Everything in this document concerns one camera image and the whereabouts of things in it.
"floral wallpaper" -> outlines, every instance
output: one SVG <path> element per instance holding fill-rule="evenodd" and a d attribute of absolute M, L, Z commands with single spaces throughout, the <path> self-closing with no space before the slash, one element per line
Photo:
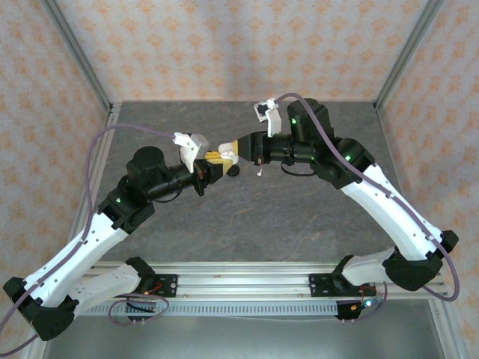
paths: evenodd
<path fill-rule="evenodd" d="M 59 0 L 112 102 L 373 101 L 427 0 Z"/>
<path fill-rule="evenodd" d="M 67 242 L 83 162 L 106 114 L 38 0 L 0 6 L 0 284 L 26 276 Z M 10 308 L 0 289 L 0 317 Z M 19 314 L 0 336 L 17 347 Z"/>
<path fill-rule="evenodd" d="M 478 15 L 476 0 L 447 0 L 381 112 L 406 196 L 460 237 L 455 309 L 471 358 L 479 358 Z"/>

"patterned wallpaper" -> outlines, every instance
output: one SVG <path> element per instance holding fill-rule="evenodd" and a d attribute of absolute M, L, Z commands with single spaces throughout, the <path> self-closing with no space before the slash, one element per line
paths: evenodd
<path fill-rule="evenodd" d="M 38 0 L 0 6 L 0 284 L 26 276 L 67 241 L 100 107 Z M 10 308 L 0 289 L 0 317 Z M 16 314 L 0 352 L 22 343 Z"/>
<path fill-rule="evenodd" d="M 376 99 L 426 0 L 59 0 L 112 102 Z"/>
<path fill-rule="evenodd" d="M 479 358 L 478 43 L 477 0 L 446 1 L 382 113 L 406 196 L 460 237 L 455 307 L 471 358 Z"/>

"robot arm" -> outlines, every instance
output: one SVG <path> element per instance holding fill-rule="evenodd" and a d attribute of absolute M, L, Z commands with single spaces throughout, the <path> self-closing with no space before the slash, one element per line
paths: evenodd
<path fill-rule="evenodd" d="M 365 257 L 347 256 L 343 259 L 336 271 L 341 275 L 335 278 L 335 286 L 347 288 L 392 280 L 407 290 L 421 288 L 442 267 L 443 255 L 431 241 L 431 235 L 447 252 L 452 251 L 458 241 L 457 236 L 452 231 L 441 231 L 419 215 L 387 180 L 374 157 L 359 142 L 335 136 L 324 105 L 314 99 L 306 99 L 306 102 L 332 146 L 357 171 L 351 171 L 342 163 L 344 160 L 341 161 L 332 153 L 300 101 L 292 102 L 287 107 L 290 134 L 281 134 L 278 103 L 269 99 L 254 106 L 260 121 L 274 122 L 268 126 L 268 131 L 251 133 L 237 139 L 229 147 L 258 166 L 271 161 L 280 161 L 285 165 L 308 163 L 315 175 L 351 197 L 391 237 L 394 248 Z M 382 186 L 388 194 L 365 181 L 358 172 Z"/>
<path fill-rule="evenodd" d="M 38 287 L 19 306 L 20 313 L 42 340 L 63 332 L 82 311 L 105 300 L 130 292 L 143 293 L 153 269 L 136 257 L 107 274 L 81 280 L 83 274 L 110 248 L 123 241 L 155 211 L 153 202 L 194 187 L 202 196 L 204 189 L 228 172 L 234 161 L 208 153 L 208 142 L 201 135 L 175 134 L 181 163 L 165 164 L 163 152 L 142 147 L 126 165 L 127 175 L 99 205 L 89 233 L 79 233 L 46 265 L 22 279 L 12 277 L 4 291 L 17 302 L 33 285 Z M 61 267 L 47 279 L 41 278 L 53 267 Z"/>

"wall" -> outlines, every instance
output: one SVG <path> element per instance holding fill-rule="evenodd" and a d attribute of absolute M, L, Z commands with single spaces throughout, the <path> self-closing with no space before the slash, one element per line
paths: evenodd
<path fill-rule="evenodd" d="M 382 112 L 406 196 L 460 236 L 455 306 L 471 358 L 479 358 L 478 20 L 476 0 L 446 1 Z"/>
<path fill-rule="evenodd" d="M 111 101 L 376 99 L 426 0 L 59 0 Z"/>
<path fill-rule="evenodd" d="M 100 107 L 38 0 L 0 6 L 0 284 L 26 276 L 67 241 Z M 0 290 L 0 317 L 10 308 Z M 22 343 L 16 314 L 0 352 Z"/>

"granite surface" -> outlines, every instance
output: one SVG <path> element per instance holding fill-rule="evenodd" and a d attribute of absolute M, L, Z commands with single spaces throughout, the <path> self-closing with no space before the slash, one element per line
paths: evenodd
<path fill-rule="evenodd" d="M 360 141 L 397 187 L 381 126 L 372 104 L 325 102 L 335 134 Z M 281 107 L 288 129 L 286 106 Z M 210 149 L 266 129 L 251 102 L 125 102 L 119 123 L 143 124 L 167 133 L 201 133 Z M 171 140 L 118 129 L 112 141 L 98 199 L 126 173 L 142 146 L 160 147 L 167 165 L 179 162 Z M 148 261 L 320 261 L 365 255 L 393 245 L 386 233 L 353 200 L 316 177 L 283 174 L 279 163 L 258 168 L 240 160 L 238 177 L 224 177 L 199 197 L 186 189 L 175 201 L 156 204 L 156 214 L 103 260 L 140 256 Z M 291 171 L 306 173 L 308 166 Z"/>

